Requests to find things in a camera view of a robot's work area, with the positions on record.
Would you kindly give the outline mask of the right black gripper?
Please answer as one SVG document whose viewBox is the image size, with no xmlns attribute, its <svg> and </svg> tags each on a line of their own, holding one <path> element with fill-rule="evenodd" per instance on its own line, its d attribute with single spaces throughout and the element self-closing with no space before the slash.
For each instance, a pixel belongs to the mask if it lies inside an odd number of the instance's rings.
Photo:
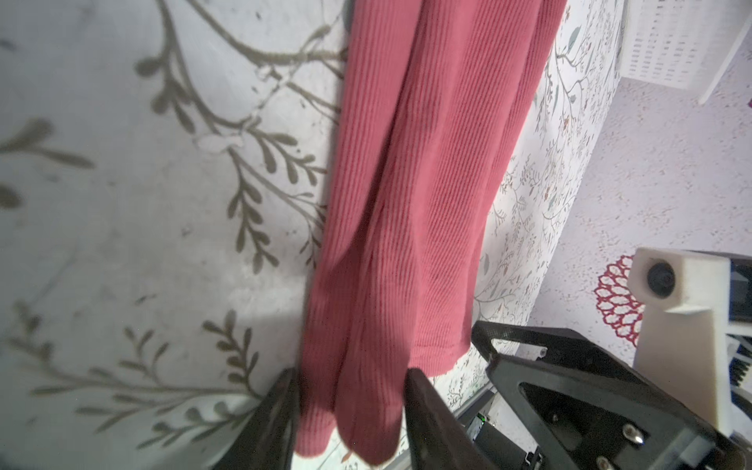
<svg viewBox="0 0 752 470">
<path fill-rule="evenodd" d="M 499 469 L 748 469 L 751 446 L 565 328 L 479 321 L 472 344 L 536 448 L 488 419 L 470 437 Z"/>
</svg>

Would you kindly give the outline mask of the pink tank top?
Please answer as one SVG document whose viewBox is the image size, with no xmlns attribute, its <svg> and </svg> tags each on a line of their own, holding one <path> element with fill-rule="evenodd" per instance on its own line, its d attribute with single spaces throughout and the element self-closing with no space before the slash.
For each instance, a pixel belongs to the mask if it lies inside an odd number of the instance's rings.
<svg viewBox="0 0 752 470">
<path fill-rule="evenodd" d="M 562 1 L 358 1 L 309 290 L 296 450 L 397 451 L 411 368 L 468 351 L 489 212 Z"/>
</svg>

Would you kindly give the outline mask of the white plastic basket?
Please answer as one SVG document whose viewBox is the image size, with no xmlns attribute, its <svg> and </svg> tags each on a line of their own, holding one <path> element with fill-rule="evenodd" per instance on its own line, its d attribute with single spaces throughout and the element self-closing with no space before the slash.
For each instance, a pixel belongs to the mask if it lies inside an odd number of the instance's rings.
<svg viewBox="0 0 752 470">
<path fill-rule="evenodd" d="M 620 74 L 707 102 L 751 29 L 750 0 L 625 3 Z"/>
</svg>

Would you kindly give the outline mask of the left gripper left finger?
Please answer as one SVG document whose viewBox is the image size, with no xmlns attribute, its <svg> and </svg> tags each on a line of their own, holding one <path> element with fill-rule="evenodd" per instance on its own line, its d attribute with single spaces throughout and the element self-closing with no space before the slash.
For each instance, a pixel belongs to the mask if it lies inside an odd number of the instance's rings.
<svg viewBox="0 0 752 470">
<path fill-rule="evenodd" d="M 299 425 L 299 373 L 282 371 L 213 470 L 290 469 Z"/>
</svg>

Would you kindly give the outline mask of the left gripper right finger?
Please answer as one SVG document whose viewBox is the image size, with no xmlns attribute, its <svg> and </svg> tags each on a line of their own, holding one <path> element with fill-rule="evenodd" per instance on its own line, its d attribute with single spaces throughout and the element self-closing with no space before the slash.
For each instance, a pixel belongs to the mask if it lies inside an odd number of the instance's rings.
<svg viewBox="0 0 752 470">
<path fill-rule="evenodd" d="M 405 419 L 412 469 L 495 469 L 419 368 L 411 368 L 405 378 Z"/>
</svg>

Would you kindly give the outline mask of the floral table mat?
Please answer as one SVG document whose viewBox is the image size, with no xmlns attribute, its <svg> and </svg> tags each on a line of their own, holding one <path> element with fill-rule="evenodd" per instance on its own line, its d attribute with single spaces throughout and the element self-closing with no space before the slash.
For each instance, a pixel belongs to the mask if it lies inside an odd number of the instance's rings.
<svg viewBox="0 0 752 470">
<path fill-rule="evenodd" d="M 208 468 L 295 362 L 352 10 L 2 3 L 3 468 Z"/>
</svg>

